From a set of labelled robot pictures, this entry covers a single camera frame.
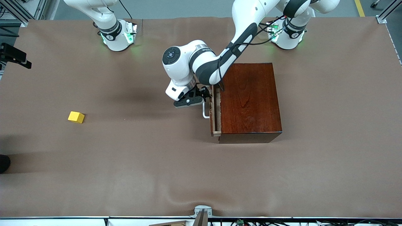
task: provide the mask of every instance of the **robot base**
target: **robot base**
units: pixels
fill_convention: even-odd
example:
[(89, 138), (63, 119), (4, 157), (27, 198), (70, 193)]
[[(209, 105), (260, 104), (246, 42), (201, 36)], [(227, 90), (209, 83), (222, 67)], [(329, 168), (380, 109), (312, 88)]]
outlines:
[[(272, 38), (271, 42), (275, 43), (281, 49), (286, 49), (286, 50), (294, 49), (302, 41), (304, 31), (298, 37), (291, 38), (286, 32), (282, 31), (283, 20), (278, 20), (276, 23), (274, 23), (270, 27), (268, 27), (268, 31), (270, 31), (270, 32), (277, 33), (279, 31), (279, 34), (277, 34), (274, 38)], [(273, 34), (268, 33), (269, 39), (272, 36), (273, 36)]]
[(118, 20), (122, 25), (122, 30), (120, 34), (116, 36), (114, 41), (110, 41), (107, 37), (103, 38), (103, 43), (113, 51), (123, 51), (127, 49), (128, 46), (135, 43), (135, 35), (137, 33), (137, 25), (127, 22), (125, 20)]

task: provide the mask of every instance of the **table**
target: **table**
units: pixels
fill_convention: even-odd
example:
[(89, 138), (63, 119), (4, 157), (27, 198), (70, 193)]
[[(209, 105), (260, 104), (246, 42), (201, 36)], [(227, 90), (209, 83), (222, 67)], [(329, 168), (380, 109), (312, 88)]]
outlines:
[(313, 18), (297, 49), (250, 46), (237, 63), (273, 63), (283, 133), (222, 145), (201, 106), (173, 107), (161, 57), (195, 39), (221, 51), (232, 19), (135, 22), (123, 52), (91, 21), (21, 29), (33, 68), (0, 81), (0, 216), (400, 217), (402, 68), (385, 25)]

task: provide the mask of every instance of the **wooden box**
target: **wooden box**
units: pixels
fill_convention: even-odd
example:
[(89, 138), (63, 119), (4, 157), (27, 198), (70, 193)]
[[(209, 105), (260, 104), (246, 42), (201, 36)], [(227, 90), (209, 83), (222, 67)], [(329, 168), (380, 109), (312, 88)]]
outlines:
[(212, 136), (221, 144), (269, 143), (282, 133), (272, 63), (233, 64), (225, 91), (211, 86)]

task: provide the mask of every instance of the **yellow cube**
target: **yellow cube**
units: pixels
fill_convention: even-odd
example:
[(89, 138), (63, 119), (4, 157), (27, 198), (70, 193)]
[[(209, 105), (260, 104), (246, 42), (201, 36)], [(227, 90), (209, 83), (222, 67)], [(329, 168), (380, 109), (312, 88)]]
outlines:
[(68, 116), (68, 120), (72, 121), (74, 123), (81, 124), (84, 121), (84, 117), (85, 117), (85, 115), (83, 115), (79, 112), (72, 111), (72, 112), (70, 112), (70, 115)]

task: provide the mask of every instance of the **wire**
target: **wire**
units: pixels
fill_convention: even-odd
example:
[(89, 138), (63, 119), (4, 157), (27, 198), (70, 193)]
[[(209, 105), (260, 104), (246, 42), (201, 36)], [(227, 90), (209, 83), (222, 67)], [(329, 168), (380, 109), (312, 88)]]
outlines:
[(95, 21), (92, 22), (92, 25), (93, 25), (94, 27), (98, 28), (98, 26), (97, 26), (97, 24), (95, 23)]
[(349, 224), (349, 223), (345, 223), (345, 222), (341, 222), (341, 223), (334, 223), (334, 222), (330, 222), (330, 221), (323, 221), (321, 224), (321, 226), (355, 226), (356, 224), (361, 224), (363, 222), (368, 222), (369, 224), (380, 224), (382, 226), (387, 226), (387, 224), (382, 223), (380, 221), (377, 220), (371, 220), (371, 219), (365, 219), (362, 221), (359, 221), (357, 223), (353, 223), (353, 224)]
[(3, 6), (0, 6), (0, 14), (1, 14), (0, 18), (4, 16), (4, 13), (6, 13), (6, 9), (3, 8)]
[[(259, 33), (263, 32), (263, 31), (266, 31), (265, 29), (267, 29), (269, 26), (271, 26), (271, 24), (277, 22), (278, 20), (280, 20), (280, 19), (282, 19), (282, 18), (284, 18), (284, 17), (285, 17), (285, 15), (282, 15), (282, 16), (276, 18), (275, 20), (268, 21), (267, 23), (269, 23), (269, 24), (260, 23), (258, 26), (261, 28), (261, 30), (260, 30), (259, 32), (257, 32), (256, 36), (257, 36)], [(274, 33), (274, 34), (271, 36), (271, 38), (269, 38), (268, 40), (266, 40), (266, 41), (264, 41), (264, 42), (261, 42), (261, 43), (245, 43), (245, 42), (243, 42), (243, 43), (234, 44), (234, 45), (232, 45), (231, 47), (235, 47), (235, 46), (238, 46), (238, 45), (247, 45), (247, 46), (248, 46), (248, 45), (262, 45), (262, 44), (265, 44), (265, 43), (271, 41), (274, 37), (276, 37), (277, 34), (279, 34), (280, 32), (282, 32), (283, 29), (289, 25), (290, 21), (292, 21), (292, 19), (290, 19), (289, 22), (287, 22), (286, 26), (284, 26), (281, 30), (277, 31), (276, 33)], [(218, 85), (219, 85), (219, 88), (220, 88), (223, 92), (225, 91), (225, 84), (223, 83), (223, 80), (222, 80), (221, 60), (222, 60), (222, 56), (223, 56), (224, 54), (221, 54), (221, 56), (219, 57), (219, 60), (218, 60), (218, 68), (217, 68), (217, 69), (218, 69), (218, 73), (219, 73), (219, 78), (220, 78), (220, 80), (219, 80), (219, 82), (218, 82)]]
[(130, 16), (130, 19), (132, 20), (133, 17), (131, 16), (131, 14), (128, 12), (128, 10), (125, 8), (124, 4), (121, 2), (121, 0), (119, 0), (120, 4), (123, 6), (123, 8), (126, 10), (126, 12), (128, 13), (128, 15)]
[(9, 34), (0, 34), (0, 36), (3, 36), (3, 37), (14, 37), (14, 38), (20, 37), (17, 33), (14, 33), (14, 32), (12, 32), (12, 31), (8, 30), (7, 28), (4, 28), (4, 27), (1, 27), (1, 26), (0, 26), (0, 29), (11, 33), (11, 35), (9, 35)]
[(109, 6), (107, 6), (106, 8), (107, 8), (109, 11), (111, 11), (112, 13), (114, 13), (114, 11), (109, 8)]

